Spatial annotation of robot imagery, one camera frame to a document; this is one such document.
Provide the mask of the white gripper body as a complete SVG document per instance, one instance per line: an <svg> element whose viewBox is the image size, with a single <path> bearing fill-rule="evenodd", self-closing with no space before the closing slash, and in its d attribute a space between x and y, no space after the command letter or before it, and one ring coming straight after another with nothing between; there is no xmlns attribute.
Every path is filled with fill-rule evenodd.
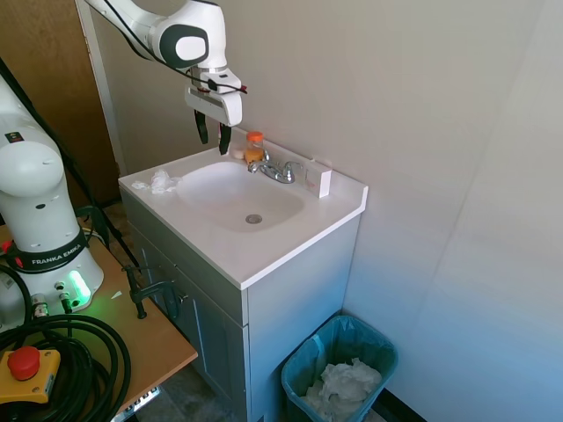
<svg viewBox="0 0 563 422"><path fill-rule="evenodd" d="M191 108L228 127L242 122L242 83L229 68L192 67L187 74L194 77L185 92Z"/></svg>

